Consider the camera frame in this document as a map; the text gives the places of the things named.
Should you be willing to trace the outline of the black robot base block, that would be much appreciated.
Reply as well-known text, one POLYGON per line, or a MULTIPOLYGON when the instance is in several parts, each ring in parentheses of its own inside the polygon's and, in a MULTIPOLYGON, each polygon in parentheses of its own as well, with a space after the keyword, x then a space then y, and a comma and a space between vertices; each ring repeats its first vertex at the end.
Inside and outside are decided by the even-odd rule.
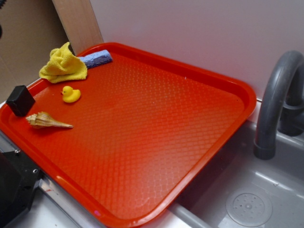
POLYGON ((2 228, 30 211, 41 177, 41 169, 20 149, 0 153, 2 228))

